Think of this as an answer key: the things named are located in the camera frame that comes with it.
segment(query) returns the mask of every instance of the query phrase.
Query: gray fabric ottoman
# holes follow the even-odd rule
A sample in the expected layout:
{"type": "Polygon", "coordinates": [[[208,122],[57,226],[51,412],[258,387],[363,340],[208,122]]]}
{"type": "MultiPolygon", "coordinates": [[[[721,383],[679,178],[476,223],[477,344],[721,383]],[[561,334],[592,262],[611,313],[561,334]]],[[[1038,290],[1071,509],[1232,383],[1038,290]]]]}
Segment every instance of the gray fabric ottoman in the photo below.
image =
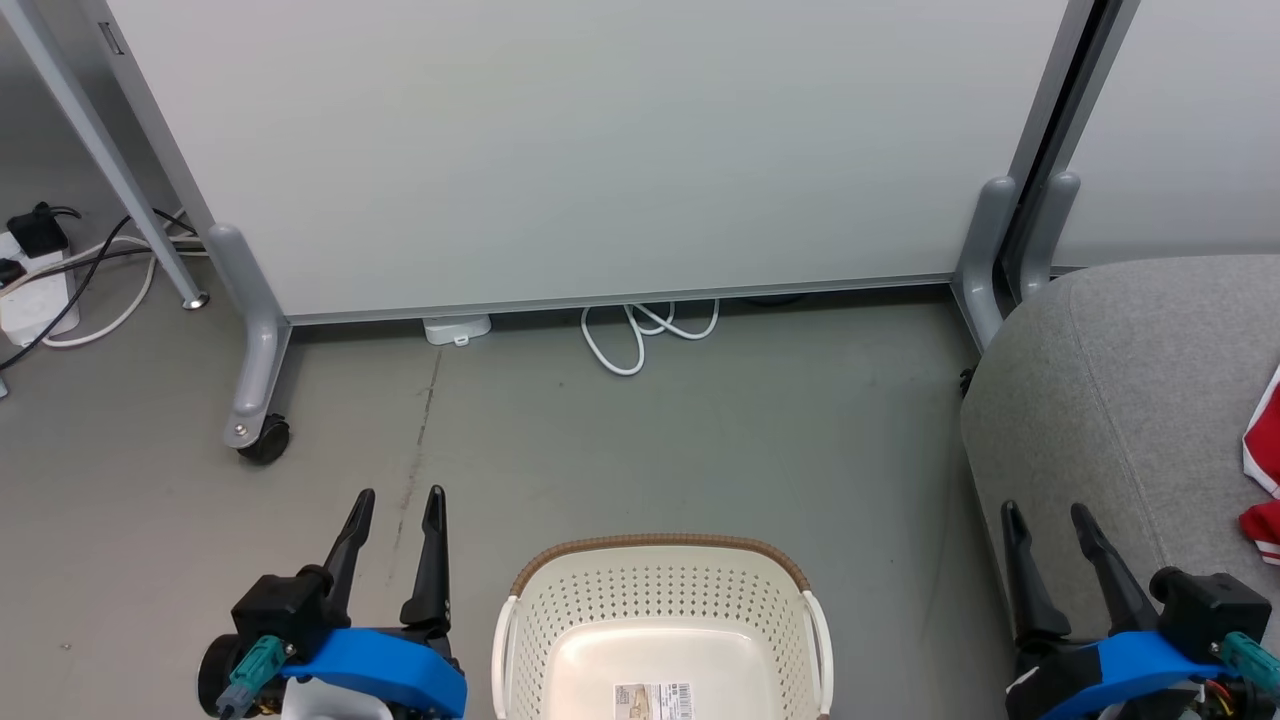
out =
{"type": "MultiPolygon", "coordinates": [[[[1236,521],[1271,498],[1240,469],[1240,436],[1277,363],[1280,256],[1105,265],[1019,306],[961,409],[1001,578],[1011,498],[1075,634],[1105,635],[1069,515],[1084,502],[1144,585],[1166,565],[1226,571],[1280,605],[1280,568],[1236,521]]],[[[1263,644],[1280,653],[1277,626],[1263,644]]]]}

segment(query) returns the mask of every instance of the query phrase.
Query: brown basket rim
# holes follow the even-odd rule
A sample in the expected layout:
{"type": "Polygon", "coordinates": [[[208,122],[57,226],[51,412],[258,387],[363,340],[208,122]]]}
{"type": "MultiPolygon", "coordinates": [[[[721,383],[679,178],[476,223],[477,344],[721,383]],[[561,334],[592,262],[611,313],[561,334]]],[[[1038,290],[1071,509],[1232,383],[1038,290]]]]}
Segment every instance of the brown basket rim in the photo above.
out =
{"type": "Polygon", "coordinates": [[[556,560],[557,557],[563,557],[566,555],[573,555],[575,552],[590,552],[593,550],[612,550],[617,547],[644,547],[644,546],[692,546],[692,547],[723,547],[728,550],[746,550],[763,555],[769,560],[777,562],[783,570],[791,575],[795,580],[796,587],[800,592],[809,591],[809,579],[804,577],[800,566],[795,564],[794,560],[787,557],[787,553],[773,547],[772,544],[751,539],[751,538],[739,538],[733,536],[714,536],[714,534],[698,534],[698,533],[648,533],[648,534],[634,534],[634,536],[607,536],[598,538],[586,538],[580,541],[562,542],[554,547],[549,547],[538,553],[536,557],[525,565],[524,570],[516,575],[516,582],[511,584],[511,594],[520,597],[520,593],[525,592],[525,585],[529,584],[529,579],[534,577],[539,569],[544,565],[556,560]]]}

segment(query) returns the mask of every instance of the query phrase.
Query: red wire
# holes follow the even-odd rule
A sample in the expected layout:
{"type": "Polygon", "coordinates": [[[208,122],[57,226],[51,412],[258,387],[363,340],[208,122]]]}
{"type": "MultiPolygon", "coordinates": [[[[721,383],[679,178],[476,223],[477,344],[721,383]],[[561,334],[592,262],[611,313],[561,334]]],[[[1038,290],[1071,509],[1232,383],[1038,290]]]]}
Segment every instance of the red wire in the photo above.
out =
{"type": "Polygon", "coordinates": [[[1226,689],[1226,688],[1224,688],[1222,685],[1220,685],[1220,684],[1215,683],[1213,680],[1204,680],[1204,684],[1206,684],[1206,685],[1208,685],[1210,688],[1212,688],[1212,689],[1213,689],[1213,692],[1215,692],[1215,693],[1216,693],[1216,694],[1217,694],[1219,697],[1221,697],[1222,700],[1225,700],[1225,701],[1226,701],[1228,703],[1230,703],[1230,702],[1231,702],[1231,693],[1230,693],[1230,692],[1228,692],[1228,689],[1226,689]]]}

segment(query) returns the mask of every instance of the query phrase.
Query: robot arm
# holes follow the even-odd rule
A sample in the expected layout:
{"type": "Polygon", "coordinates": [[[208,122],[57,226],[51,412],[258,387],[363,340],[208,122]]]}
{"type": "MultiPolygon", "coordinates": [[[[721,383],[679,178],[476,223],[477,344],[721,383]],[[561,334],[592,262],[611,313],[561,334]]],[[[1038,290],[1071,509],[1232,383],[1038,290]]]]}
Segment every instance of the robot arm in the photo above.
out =
{"type": "Polygon", "coordinates": [[[1166,568],[1151,582],[1152,596],[1165,603],[1157,615],[1084,505],[1071,506],[1071,521],[1111,618],[1110,637],[1098,642],[1066,639],[1070,623],[1044,589],[1027,523],[1014,502],[1001,507],[1019,673],[1006,691],[1010,720],[1098,712],[1120,720],[1176,720],[1193,706],[1199,706],[1201,717],[1217,717],[1215,706],[1194,702],[1197,696],[1203,700],[1206,680],[1231,694],[1222,698],[1222,717],[1272,716],[1274,683],[1242,679],[1242,662],[1224,652],[1242,647],[1261,665],[1275,662],[1256,643],[1271,615],[1266,598],[1226,574],[1193,577],[1166,568]],[[1226,707],[1233,707],[1230,714],[1226,707]]]}
{"type": "Polygon", "coordinates": [[[298,716],[462,717],[467,687],[448,638],[444,489],[433,487],[428,500],[402,628],[352,628],[347,615],[372,515],[374,491],[365,489],[323,566],[307,565],[292,578],[262,575],[236,603],[236,634],[216,638],[201,662],[197,693],[206,714],[298,715],[288,712],[301,707],[291,700],[306,696],[298,716]]]}

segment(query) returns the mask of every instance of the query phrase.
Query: concrete floor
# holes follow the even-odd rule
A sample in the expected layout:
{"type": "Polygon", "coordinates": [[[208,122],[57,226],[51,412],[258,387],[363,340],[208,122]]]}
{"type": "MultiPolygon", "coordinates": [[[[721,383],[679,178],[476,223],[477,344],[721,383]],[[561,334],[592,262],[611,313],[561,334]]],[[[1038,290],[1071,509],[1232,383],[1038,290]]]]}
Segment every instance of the concrete floor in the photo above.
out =
{"type": "MultiPolygon", "coordinates": [[[[184,313],[157,278],[115,334],[5,374],[6,715],[202,716],[195,671],[230,606],[260,574],[323,561],[365,487],[351,612],[393,624],[438,483],[468,717],[493,716],[493,623],[527,560],[663,530],[755,537],[800,564],[831,623],[835,717],[1004,716],[1011,652],[956,427],[973,357],[943,295],[726,305],[705,341],[650,340],[632,379],[596,365],[576,314],[497,318],[466,348],[413,323],[303,331],[280,393],[293,445],[252,468],[219,442],[241,325],[193,265],[207,309],[184,313]]],[[[86,331],[141,268],[102,270],[86,331]]],[[[618,319],[602,313],[599,337],[621,363],[618,319]]]]}

